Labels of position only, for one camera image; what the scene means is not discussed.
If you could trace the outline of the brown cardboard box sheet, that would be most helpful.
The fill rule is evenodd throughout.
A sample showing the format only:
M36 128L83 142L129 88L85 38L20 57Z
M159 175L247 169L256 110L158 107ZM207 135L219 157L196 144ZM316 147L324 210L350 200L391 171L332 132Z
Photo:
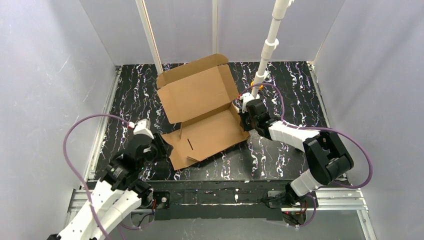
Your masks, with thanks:
M223 54L212 54L162 72L157 95L171 124L180 128L162 135L173 147L174 170L185 169L246 141L233 101L239 91Z

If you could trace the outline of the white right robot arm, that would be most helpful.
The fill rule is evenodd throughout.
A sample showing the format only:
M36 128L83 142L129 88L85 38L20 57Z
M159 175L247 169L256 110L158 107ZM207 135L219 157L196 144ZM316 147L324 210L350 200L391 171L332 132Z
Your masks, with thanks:
M286 201L298 201L354 167L337 133L302 129L271 117L260 99L242 99L241 102L240 125L245 131L256 130L266 139L288 144L305 153L308 170L285 186L283 198Z

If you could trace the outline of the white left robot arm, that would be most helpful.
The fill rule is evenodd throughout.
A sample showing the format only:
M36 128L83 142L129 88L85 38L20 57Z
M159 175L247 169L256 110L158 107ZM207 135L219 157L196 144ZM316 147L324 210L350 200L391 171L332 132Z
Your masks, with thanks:
M146 164L168 159L172 150L159 133L134 135L102 171L76 216L48 239L105 240L133 210L147 208L155 214L155 207L167 200L164 195L155 198L154 188L140 179L140 173Z

